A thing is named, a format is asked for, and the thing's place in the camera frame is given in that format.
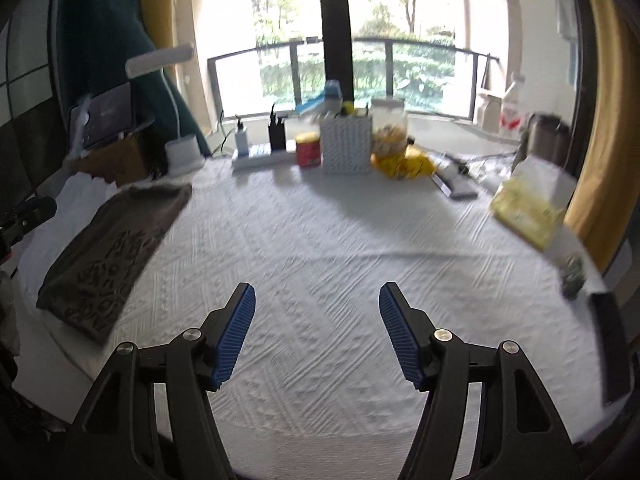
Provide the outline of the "white charger adapter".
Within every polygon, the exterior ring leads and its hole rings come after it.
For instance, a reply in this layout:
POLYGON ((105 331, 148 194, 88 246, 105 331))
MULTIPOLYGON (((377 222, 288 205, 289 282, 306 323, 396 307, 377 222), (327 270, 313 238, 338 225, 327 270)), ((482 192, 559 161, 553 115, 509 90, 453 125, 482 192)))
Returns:
POLYGON ((241 118, 236 118, 236 131, 234 135, 235 147, 239 157, 245 157, 250 152, 248 144, 247 130, 241 118))

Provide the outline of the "green cactus figurine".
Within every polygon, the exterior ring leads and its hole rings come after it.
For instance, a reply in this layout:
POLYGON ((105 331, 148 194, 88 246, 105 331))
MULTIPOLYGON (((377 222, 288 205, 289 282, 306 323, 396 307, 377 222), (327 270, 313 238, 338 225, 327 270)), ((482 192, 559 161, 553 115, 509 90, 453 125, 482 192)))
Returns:
POLYGON ((586 274, 582 257, 571 254, 559 265, 561 292, 565 299, 573 301, 577 298, 586 282, 586 274))

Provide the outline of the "yellow tissue pack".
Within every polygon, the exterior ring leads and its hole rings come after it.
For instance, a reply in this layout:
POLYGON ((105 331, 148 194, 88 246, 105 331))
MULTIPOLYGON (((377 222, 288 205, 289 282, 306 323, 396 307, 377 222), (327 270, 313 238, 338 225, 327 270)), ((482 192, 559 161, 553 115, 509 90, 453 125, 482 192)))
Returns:
POLYGON ((489 204, 491 214, 540 252, 563 224, 577 180, 559 166, 534 155, 518 163, 489 204))

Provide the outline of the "white power strip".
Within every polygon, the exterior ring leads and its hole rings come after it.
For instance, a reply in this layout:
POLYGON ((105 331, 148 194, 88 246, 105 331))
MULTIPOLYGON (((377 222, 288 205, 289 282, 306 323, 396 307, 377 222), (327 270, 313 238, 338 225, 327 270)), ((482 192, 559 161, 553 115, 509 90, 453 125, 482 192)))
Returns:
POLYGON ((296 143, 287 140, 284 150, 271 149, 269 143, 255 144, 250 147, 247 155, 240 155, 234 151, 231 166, 234 171, 253 170, 281 164, 296 163, 296 143))

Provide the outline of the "white folded garment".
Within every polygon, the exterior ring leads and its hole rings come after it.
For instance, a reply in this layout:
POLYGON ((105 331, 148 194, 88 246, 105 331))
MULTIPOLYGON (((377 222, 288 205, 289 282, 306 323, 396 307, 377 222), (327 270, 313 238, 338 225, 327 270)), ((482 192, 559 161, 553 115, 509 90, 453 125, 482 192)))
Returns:
POLYGON ((70 242, 91 222, 98 209, 118 193, 115 183, 90 174, 69 177, 55 197, 52 219, 29 234, 17 260, 17 284, 25 308, 38 316, 38 292, 50 266, 70 242))

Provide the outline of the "brown cardboard box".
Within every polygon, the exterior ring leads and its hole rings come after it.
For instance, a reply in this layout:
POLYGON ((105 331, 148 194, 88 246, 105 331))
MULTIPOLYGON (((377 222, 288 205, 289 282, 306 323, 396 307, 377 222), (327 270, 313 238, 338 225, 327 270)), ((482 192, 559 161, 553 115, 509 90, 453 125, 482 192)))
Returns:
POLYGON ((72 159, 67 168, 70 174, 83 172, 107 183, 115 183, 119 188, 149 177, 136 136, 93 150, 84 158, 72 159))

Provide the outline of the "dark grey t-shirt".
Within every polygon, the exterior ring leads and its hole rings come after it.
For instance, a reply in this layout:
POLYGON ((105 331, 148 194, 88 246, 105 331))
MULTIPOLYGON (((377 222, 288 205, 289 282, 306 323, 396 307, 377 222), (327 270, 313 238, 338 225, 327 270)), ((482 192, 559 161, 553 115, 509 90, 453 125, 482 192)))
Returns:
POLYGON ((190 184, 132 186, 114 195, 50 266, 36 308, 106 344, 134 285, 191 196, 190 184))

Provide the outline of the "plastic water bottle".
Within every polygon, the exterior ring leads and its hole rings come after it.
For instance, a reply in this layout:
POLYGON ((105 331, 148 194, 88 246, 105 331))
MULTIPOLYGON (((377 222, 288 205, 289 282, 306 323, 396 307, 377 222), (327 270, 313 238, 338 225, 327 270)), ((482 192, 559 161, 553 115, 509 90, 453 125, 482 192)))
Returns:
POLYGON ((501 101, 498 133, 504 138, 515 138, 520 132, 524 115, 521 107, 521 95, 525 77, 520 73, 511 75, 509 88, 504 92, 501 101))

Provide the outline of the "clear snack jar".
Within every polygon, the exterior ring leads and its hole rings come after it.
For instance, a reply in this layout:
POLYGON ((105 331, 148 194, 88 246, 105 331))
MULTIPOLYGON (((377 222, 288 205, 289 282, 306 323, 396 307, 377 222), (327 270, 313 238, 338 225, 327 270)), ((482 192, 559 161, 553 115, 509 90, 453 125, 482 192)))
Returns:
POLYGON ((404 154, 408 145, 408 117, 403 100, 371 100, 372 153, 377 158, 404 154))

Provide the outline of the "yellow curtain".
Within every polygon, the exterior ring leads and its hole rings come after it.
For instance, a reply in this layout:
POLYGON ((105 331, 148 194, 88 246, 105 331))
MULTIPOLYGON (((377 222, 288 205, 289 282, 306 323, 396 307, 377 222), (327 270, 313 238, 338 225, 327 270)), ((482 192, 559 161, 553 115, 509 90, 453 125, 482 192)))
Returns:
POLYGON ((565 224, 603 273, 639 200, 639 40, 614 0, 588 1, 596 33, 596 105, 565 224))

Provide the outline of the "red yellow-lidded can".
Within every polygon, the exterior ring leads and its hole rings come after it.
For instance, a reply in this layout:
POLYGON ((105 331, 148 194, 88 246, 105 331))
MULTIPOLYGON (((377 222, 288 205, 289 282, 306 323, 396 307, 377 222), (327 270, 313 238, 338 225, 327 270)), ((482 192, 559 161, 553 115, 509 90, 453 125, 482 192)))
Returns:
POLYGON ((299 133, 295 137, 295 146, 297 165, 300 168, 314 168, 321 164, 321 146, 318 133, 299 133))

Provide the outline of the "blue face mask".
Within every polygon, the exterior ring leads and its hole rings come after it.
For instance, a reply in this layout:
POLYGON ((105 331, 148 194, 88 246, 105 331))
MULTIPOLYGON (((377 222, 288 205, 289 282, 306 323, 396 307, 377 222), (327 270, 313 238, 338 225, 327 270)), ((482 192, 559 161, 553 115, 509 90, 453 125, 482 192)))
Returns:
POLYGON ((342 87, 338 80, 326 81, 323 90, 305 103, 296 106, 295 113, 299 116, 326 116, 337 114, 343 105, 342 87))

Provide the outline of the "black laptop box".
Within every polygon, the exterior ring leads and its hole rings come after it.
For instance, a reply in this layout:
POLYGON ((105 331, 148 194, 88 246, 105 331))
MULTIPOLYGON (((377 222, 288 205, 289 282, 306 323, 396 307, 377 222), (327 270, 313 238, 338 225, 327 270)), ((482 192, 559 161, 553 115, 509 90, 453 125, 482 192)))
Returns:
POLYGON ((148 128, 152 115, 134 109, 132 85, 125 82, 97 96, 85 96, 68 113, 70 151, 78 154, 148 128))

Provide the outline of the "white textured tablecloth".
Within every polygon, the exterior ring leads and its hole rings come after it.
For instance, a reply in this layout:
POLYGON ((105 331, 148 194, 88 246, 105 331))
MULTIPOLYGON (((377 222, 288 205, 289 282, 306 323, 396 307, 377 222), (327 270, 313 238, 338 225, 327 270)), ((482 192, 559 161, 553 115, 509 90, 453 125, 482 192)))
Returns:
POLYGON ((516 341, 570 438, 587 441, 604 400, 586 296, 567 301, 556 260, 498 222, 486 198, 456 203, 427 180, 296 167, 236 176, 211 160, 130 292, 110 344, 166 344, 241 282, 256 312, 232 377, 210 405, 235 472, 251 479, 393 479, 425 398, 405 380, 378 312, 396 283, 409 304, 472 344, 516 341))

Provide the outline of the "black charger adapter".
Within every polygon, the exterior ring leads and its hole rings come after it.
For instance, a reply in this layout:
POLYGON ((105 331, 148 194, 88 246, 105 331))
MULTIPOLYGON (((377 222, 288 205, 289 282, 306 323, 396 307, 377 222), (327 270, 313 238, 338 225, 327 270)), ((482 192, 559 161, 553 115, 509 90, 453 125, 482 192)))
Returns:
POLYGON ((284 119, 276 114, 274 107, 271 107, 268 134, 271 151, 277 152, 286 150, 284 119))

